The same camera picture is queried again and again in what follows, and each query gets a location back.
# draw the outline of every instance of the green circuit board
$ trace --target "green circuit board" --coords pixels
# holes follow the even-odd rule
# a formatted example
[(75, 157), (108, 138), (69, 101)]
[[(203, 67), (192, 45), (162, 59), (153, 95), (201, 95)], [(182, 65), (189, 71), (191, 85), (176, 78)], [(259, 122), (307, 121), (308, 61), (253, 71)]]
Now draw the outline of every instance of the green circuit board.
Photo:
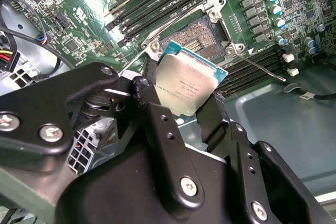
[[(101, 61), (120, 71), (142, 49), (141, 44), (150, 32), (162, 26), (183, 11), (200, 4), (202, 0), (25, 0), (33, 6), (47, 27), (49, 44), (63, 54), (74, 66), (82, 66), (93, 61)], [(273, 5), (282, 8), (280, 15), (270, 13)], [(38, 27), (36, 18), (21, 3), (14, 3), (19, 11)], [(336, 29), (336, 1), (321, 0), (226, 0), (221, 10), (223, 20), (234, 43), (244, 44), (244, 57), (257, 54), (275, 45), (278, 36), (286, 43), (293, 44), (295, 55), (300, 64), (312, 61), (313, 56), (306, 52), (304, 40), (314, 39), (318, 50), (335, 50), (332, 32)], [(131, 11), (119, 24), (109, 25)], [(276, 19), (283, 19), (286, 25), (275, 26)], [(191, 33), (192, 24), (203, 25), (210, 34), (203, 38), (204, 43), (211, 40), (213, 51), (207, 56), (212, 62), (227, 68), (241, 61), (239, 58), (225, 62), (225, 34), (219, 24), (212, 24), (201, 10), (194, 12), (183, 20), (173, 24), (162, 34), (160, 43), (170, 36), (178, 38), (179, 31)], [(325, 30), (318, 31), (323, 25)], [(196, 49), (204, 45), (195, 35), (187, 44)], [(140, 58), (131, 70), (140, 71), (143, 59)]]

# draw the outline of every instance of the black plastic part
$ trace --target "black plastic part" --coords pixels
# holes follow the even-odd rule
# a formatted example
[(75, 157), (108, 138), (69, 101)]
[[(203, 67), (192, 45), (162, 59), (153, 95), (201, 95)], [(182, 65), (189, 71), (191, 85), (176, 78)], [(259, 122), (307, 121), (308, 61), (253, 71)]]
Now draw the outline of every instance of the black plastic part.
[[(86, 96), (118, 79), (113, 69), (112, 75), (101, 71), (106, 67), (92, 63), (1, 96), (0, 113), (17, 116), (20, 125), (0, 132), (0, 164), (38, 172), (57, 168), (72, 145), (73, 125), (68, 115), (77, 117)], [(39, 137), (39, 130), (48, 124), (62, 129), (62, 139), (51, 143)]]
[[(154, 174), (156, 180), (160, 181), (161, 202), (176, 218), (188, 218), (204, 203), (204, 191), (172, 112), (160, 106), (150, 80), (135, 77), (131, 87), (138, 105), (138, 117), (144, 125)], [(182, 191), (180, 180), (184, 177), (196, 184), (195, 196), (188, 196)]]
[(197, 168), (206, 194), (202, 208), (189, 219), (178, 220), (163, 207), (151, 154), (143, 142), (70, 184), (57, 204), (55, 223), (233, 223), (228, 211), (227, 165), (189, 149), (186, 156)]
[(10, 61), (7, 63), (6, 67), (5, 67), (5, 71), (13, 73), (15, 70), (15, 67), (17, 65), (17, 62), (19, 61), (21, 54), (17, 51), (13, 52), (13, 54), (11, 55), (11, 59)]
[(260, 158), (271, 209), (282, 223), (335, 223), (272, 145), (259, 141), (253, 149)]

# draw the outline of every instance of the silver screw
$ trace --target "silver screw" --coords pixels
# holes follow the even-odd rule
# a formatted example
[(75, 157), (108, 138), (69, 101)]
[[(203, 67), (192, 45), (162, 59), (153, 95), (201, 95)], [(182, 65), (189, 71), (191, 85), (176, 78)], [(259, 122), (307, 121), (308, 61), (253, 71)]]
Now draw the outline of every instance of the silver screw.
[(256, 214), (256, 216), (260, 220), (263, 220), (263, 221), (267, 220), (267, 213), (260, 203), (258, 203), (256, 201), (253, 201), (252, 202), (252, 209), (253, 209), (254, 213)]
[(211, 10), (211, 11), (209, 12), (209, 16), (210, 16), (211, 18), (214, 18), (214, 17), (216, 17), (216, 13), (215, 13), (213, 10)]
[(0, 131), (13, 131), (20, 125), (20, 120), (14, 115), (0, 115)]
[(63, 131), (55, 125), (47, 125), (42, 127), (39, 135), (44, 141), (53, 143), (63, 137)]
[(101, 68), (101, 71), (102, 71), (104, 74), (107, 74), (108, 76), (113, 75), (112, 70), (111, 70), (110, 68), (108, 68), (108, 67), (102, 67), (102, 68)]
[(181, 178), (181, 187), (185, 194), (188, 196), (195, 196), (197, 194), (197, 186), (190, 178), (183, 177)]
[(158, 49), (160, 48), (160, 44), (159, 44), (158, 42), (156, 42), (156, 43), (152, 43), (152, 44), (151, 44), (151, 48), (152, 48), (153, 50), (158, 50)]
[(272, 148), (268, 144), (264, 144), (264, 147), (267, 151), (271, 152)]
[(236, 126), (239, 131), (244, 131), (244, 129), (239, 124), (237, 124)]

